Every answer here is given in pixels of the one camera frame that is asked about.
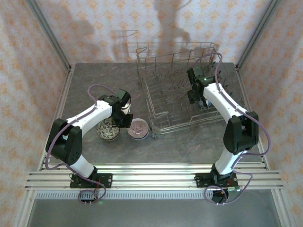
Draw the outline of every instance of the gray tabletop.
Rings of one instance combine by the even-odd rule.
[[[235,75],[234,65],[226,63],[230,74]],[[149,122],[143,90],[139,84],[134,63],[81,63],[77,64],[71,80],[62,118],[73,117],[93,104],[87,95],[92,84],[101,84],[117,91],[122,88],[132,96],[131,112],[134,118]],[[94,88],[92,94],[100,97],[108,92]],[[144,140],[133,140],[126,129],[121,129],[114,141],[104,141],[92,128],[83,137],[84,157],[91,163],[214,163],[220,157],[224,144],[226,124],[219,121],[191,127],[187,130],[158,135],[151,133]],[[257,153],[255,146],[252,152]],[[260,157],[245,157],[243,161],[260,161]]]

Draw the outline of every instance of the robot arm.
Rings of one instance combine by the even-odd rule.
[[[67,120],[57,119],[51,128],[50,136],[46,145],[48,151],[51,142],[58,132],[68,123],[76,120],[70,125],[56,141],[51,155],[70,166],[74,171],[86,178],[92,178],[96,168],[82,155],[82,137],[100,121],[112,117],[113,126],[128,128],[131,125],[133,115],[128,114],[130,95],[119,90],[116,96],[102,96],[97,101],[95,111],[78,120],[81,116],[89,113],[95,105],[86,109],[79,115]]]
[[[249,116],[258,120],[255,112],[248,113],[239,106],[224,90],[219,83],[219,92],[214,77],[202,77],[200,67],[191,68],[187,71],[192,90],[187,95],[191,104],[202,101],[207,107],[206,100],[210,101],[224,118],[227,126],[223,142],[225,149],[219,160],[213,165],[210,178],[212,184],[216,185],[231,178],[233,174],[232,165],[243,153],[246,153],[258,143],[258,125],[252,120],[239,113],[222,95],[222,93],[239,109]]]

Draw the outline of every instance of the dish rack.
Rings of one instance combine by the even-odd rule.
[[[200,56],[216,52],[213,43],[201,43],[199,48],[147,58],[146,51],[148,48],[136,50],[136,63],[154,138],[157,134],[179,131],[195,125],[215,124],[223,120],[213,105],[208,108],[200,104],[191,105],[187,96],[191,84],[186,71],[190,67],[200,66],[206,77],[214,76],[216,55],[199,59]],[[224,63],[218,71],[218,79],[224,89],[236,102],[244,106],[236,76],[232,78],[229,75]]]

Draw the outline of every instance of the metal frame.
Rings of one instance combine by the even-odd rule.
[[[115,190],[196,190],[195,173],[209,173],[212,164],[97,164],[94,166],[98,172],[114,174],[112,188]],[[279,172],[267,171],[264,163],[239,163],[236,169],[253,173],[254,178],[248,189],[283,189]],[[70,173],[67,168],[48,171],[43,166],[41,171],[30,173],[26,189],[74,190],[69,188]],[[237,177],[242,187],[250,178],[248,175]]]
[[[280,1],[281,0],[271,1],[266,13],[253,34],[252,39],[240,58],[240,61],[237,64],[237,69],[242,68]],[[64,52],[51,31],[51,28],[43,16],[37,2],[35,0],[26,0],[26,2],[37,17],[40,26],[50,40],[64,67],[69,71],[61,92],[61,98],[54,116],[55,119],[60,117],[63,113],[74,67],[69,65]],[[249,110],[250,104],[246,97],[245,87],[241,81],[239,72],[237,72],[237,75],[247,109]],[[258,148],[260,152],[264,151],[261,141],[258,144]],[[40,198],[41,193],[46,192],[46,190],[51,190],[52,192],[62,192],[62,190],[67,193],[76,192],[76,189],[69,188],[69,171],[65,168],[47,171],[45,170],[44,160],[45,152],[43,151],[40,158],[40,166],[37,168],[36,172],[31,172],[28,177],[26,192],[20,204],[14,226],[27,226],[35,199],[37,197]],[[197,172],[209,172],[211,164],[106,164],[101,166],[96,165],[96,167],[102,172],[107,170],[115,173],[117,178],[116,181],[113,181],[113,188],[109,190],[110,193],[134,190],[145,192],[150,190],[153,190],[153,192],[154,190],[179,192],[182,190],[181,192],[186,193],[197,192],[193,176]],[[296,226],[294,218],[291,212],[289,212],[289,203],[287,201],[285,191],[283,190],[283,182],[280,178],[280,174],[278,171],[270,170],[267,158],[263,157],[263,162],[239,163],[237,167],[241,168],[240,171],[242,172],[253,172],[254,178],[248,189],[270,189],[272,191],[281,225],[285,227]],[[244,185],[247,182],[248,177],[245,175],[239,175],[238,179],[239,184]]]
[[[48,25],[41,9],[39,8],[36,0],[26,0],[28,6],[33,11],[33,14],[37,18],[41,28],[45,32],[47,38],[51,42],[51,45],[53,46],[54,50],[56,51],[58,57],[60,58],[63,66],[66,68],[66,70],[70,69],[70,64],[62,50],[62,48],[59,45],[59,42],[57,41],[55,35],[53,34],[53,31],[51,30],[50,26]]]
[[[268,24],[269,20],[273,16],[274,12],[276,11],[276,8],[278,7],[281,0],[272,0],[268,9],[266,10],[263,18],[261,19],[260,23],[257,26],[257,29],[255,30],[254,34],[252,35],[252,38],[250,39],[247,47],[245,48],[238,64],[237,68],[241,69],[244,65],[245,61],[247,60],[248,56],[252,52],[254,46],[256,45],[258,39],[260,38],[262,32],[264,31],[266,25]]]

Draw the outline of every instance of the patterned wall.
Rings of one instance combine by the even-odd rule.
[[[0,226],[12,226],[66,75],[24,0],[0,7]]]
[[[298,226],[303,223],[302,15],[302,0],[282,1],[241,71],[250,103],[271,134],[270,166],[283,171]]]
[[[39,0],[71,64],[125,62],[136,43],[151,53],[214,42],[237,63],[270,0]],[[181,47],[175,42],[185,42]]]

